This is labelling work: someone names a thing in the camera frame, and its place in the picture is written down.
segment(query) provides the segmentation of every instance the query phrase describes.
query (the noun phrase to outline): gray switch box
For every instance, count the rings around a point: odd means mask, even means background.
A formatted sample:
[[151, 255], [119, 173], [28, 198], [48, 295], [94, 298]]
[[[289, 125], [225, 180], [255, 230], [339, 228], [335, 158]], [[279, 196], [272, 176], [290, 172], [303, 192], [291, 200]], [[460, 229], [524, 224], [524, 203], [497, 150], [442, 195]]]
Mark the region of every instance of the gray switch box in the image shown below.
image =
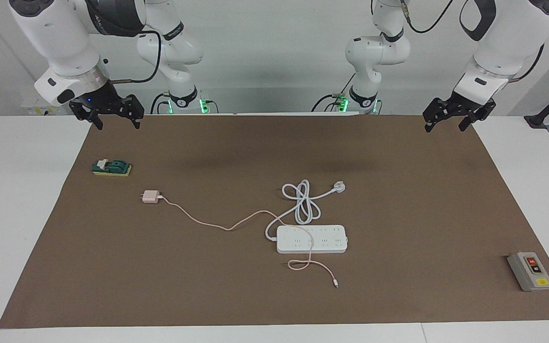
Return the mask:
[[518, 252], [508, 256], [509, 266], [523, 291], [549, 289], [549, 276], [535, 252]]

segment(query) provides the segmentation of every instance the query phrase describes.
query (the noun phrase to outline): power strip switch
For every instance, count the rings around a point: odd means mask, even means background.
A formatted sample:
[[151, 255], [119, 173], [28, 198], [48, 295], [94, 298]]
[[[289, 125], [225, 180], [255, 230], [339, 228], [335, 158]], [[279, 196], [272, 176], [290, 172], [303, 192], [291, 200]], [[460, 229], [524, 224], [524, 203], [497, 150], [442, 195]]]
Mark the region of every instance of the power strip switch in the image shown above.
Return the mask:
[[276, 230], [276, 249], [281, 254], [308, 254], [311, 236], [315, 240], [313, 254], [346, 252], [348, 238], [342, 225], [279, 226]]

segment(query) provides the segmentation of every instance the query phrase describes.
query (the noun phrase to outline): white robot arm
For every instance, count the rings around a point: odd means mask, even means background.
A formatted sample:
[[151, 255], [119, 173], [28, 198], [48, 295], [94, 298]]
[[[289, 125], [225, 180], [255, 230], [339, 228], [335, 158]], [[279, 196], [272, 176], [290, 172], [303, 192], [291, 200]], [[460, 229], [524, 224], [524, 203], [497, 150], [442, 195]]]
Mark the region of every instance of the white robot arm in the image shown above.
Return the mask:
[[201, 92], [192, 81], [186, 65], [194, 65], [203, 60], [203, 48], [194, 37], [184, 30], [174, 3], [170, 0], [146, 0], [147, 26], [162, 35], [162, 46], [149, 35], [142, 35], [137, 41], [141, 57], [157, 65], [157, 53], [161, 50], [162, 60], [159, 71], [166, 78], [168, 97], [172, 100], [173, 111], [180, 113], [203, 107]]
[[446, 101], [433, 99], [423, 112], [425, 130], [450, 117], [464, 117], [464, 131], [485, 120], [496, 104], [492, 96], [520, 71], [549, 37], [549, 0], [473, 0], [480, 20], [473, 29], [463, 22], [467, 35], [479, 41], [478, 50]]
[[[155, 75], [142, 81], [110, 81], [98, 52], [89, 43], [89, 33], [123, 37], [158, 34], [157, 43], [141, 36], [142, 57], [156, 66], [164, 56], [159, 70], [167, 77], [172, 98], [189, 100], [196, 90], [189, 85], [192, 81], [184, 64], [198, 63], [202, 49], [183, 35], [183, 24], [169, 0], [9, 0], [9, 4], [21, 30], [50, 65], [35, 83], [37, 91], [55, 106], [69, 102], [79, 120], [101, 129], [98, 115], [115, 113], [139, 128], [143, 107], [134, 95], [120, 98], [113, 85], [147, 82]], [[144, 30], [146, 26], [154, 30]], [[193, 100], [187, 107], [196, 103]]]
[[410, 56], [404, 36], [405, 17], [399, 0], [377, 0], [372, 22], [379, 36], [359, 37], [346, 45], [346, 60], [355, 68], [353, 84], [345, 93], [350, 111], [372, 111], [382, 76], [379, 65], [403, 63]]

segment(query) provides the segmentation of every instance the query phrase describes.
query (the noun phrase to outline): brown mat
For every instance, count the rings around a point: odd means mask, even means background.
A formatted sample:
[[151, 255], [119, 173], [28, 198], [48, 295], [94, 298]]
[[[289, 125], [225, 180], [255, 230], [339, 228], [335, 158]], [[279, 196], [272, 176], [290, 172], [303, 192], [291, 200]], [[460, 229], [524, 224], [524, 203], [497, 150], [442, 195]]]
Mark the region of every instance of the brown mat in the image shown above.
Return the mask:
[[[118, 118], [92, 128], [0, 321], [52, 326], [268, 325], [549, 319], [549, 291], [520, 290], [504, 256], [549, 258], [472, 129], [431, 134], [420, 117]], [[94, 176], [102, 158], [129, 178]], [[259, 209], [294, 205], [310, 180], [322, 219], [343, 224], [344, 254], [293, 272], [264, 237]], [[293, 216], [285, 218], [293, 223]]]

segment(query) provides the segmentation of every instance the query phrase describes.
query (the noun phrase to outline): power strip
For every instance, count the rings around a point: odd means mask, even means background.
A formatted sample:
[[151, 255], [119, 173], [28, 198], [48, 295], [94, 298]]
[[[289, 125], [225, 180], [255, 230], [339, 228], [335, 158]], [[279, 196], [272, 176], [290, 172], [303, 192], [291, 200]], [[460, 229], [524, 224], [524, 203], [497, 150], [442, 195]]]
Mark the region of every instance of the power strip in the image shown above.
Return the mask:
[[311, 236], [307, 232], [310, 232], [315, 240], [313, 254], [346, 252], [348, 239], [342, 225], [279, 226], [276, 230], [277, 251], [281, 254], [308, 254], [311, 249]]

